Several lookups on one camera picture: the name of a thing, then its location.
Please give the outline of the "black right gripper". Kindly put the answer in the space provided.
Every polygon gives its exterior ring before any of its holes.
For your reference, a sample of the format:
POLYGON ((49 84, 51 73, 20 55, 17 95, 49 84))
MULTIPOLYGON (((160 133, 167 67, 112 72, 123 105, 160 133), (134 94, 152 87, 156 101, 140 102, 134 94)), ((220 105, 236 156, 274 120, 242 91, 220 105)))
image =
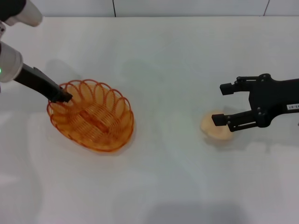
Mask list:
POLYGON ((230 132, 253 127, 268 127, 282 114, 299 112, 299 80, 277 81, 270 74, 258 77, 237 77, 235 82, 221 84, 222 95, 249 92, 252 111, 236 114, 213 114, 215 126, 228 126, 230 132))

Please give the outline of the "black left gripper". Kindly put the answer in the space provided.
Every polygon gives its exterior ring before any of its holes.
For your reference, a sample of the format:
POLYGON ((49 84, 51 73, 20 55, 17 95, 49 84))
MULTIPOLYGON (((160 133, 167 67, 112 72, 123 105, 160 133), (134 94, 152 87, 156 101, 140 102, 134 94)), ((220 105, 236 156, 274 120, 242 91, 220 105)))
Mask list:
POLYGON ((53 103, 68 103, 72 99, 70 93, 62 87, 59 87, 58 84, 52 81, 43 72, 26 64, 23 64, 20 73, 16 76, 14 81, 35 90, 53 103))

